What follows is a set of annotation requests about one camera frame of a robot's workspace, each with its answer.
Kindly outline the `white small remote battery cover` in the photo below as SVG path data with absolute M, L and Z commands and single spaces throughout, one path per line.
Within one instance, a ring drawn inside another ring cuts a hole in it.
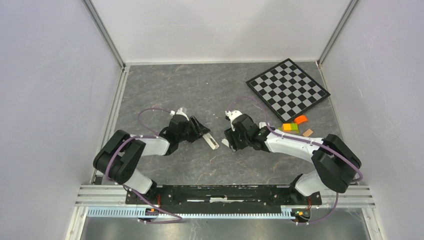
M 225 146 L 227 146 L 228 148 L 230 147 L 230 144 L 229 144 L 229 142 L 228 142 L 228 140 L 226 138 L 223 138 L 221 140 L 221 143 L 224 144 Z

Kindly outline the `small white remote with buttons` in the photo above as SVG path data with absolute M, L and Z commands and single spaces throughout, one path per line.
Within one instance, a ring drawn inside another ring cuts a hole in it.
M 202 137 L 212 150 L 217 150 L 219 148 L 219 144 L 210 133 L 206 133 Z

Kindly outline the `white remote control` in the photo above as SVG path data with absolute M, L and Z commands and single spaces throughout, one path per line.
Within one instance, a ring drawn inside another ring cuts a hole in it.
M 258 123 L 258 127 L 260 128 L 260 129 L 263 129 L 263 128 L 268 128 L 268 123 L 267 122 L 259 122 Z

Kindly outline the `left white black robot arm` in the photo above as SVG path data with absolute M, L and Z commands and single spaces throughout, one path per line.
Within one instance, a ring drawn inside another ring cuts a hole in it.
M 158 136 L 131 135 L 117 130 L 95 156 L 93 167 L 115 183 L 138 192 L 145 204 L 151 204 L 157 198 L 157 184 L 137 170 L 141 157 L 169 156 L 181 142 L 193 143 L 210 132 L 194 116 L 178 114 Z

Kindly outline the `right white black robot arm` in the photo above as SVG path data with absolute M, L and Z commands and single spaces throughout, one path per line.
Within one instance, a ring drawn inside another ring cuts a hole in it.
M 325 138 L 304 137 L 270 127 L 267 122 L 254 123 L 253 119 L 238 110 L 226 111 L 230 127 L 225 130 L 227 145 L 234 152 L 251 147 L 256 151 L 290 155 L 314 166 L 314 170 L 301 174 L 289 189 L 289 199 L 302 204 L 309 196 L 325 189 L 345 193 L 353 182 L 362 180 L 362 166 L 353 151 L 334 134 Z

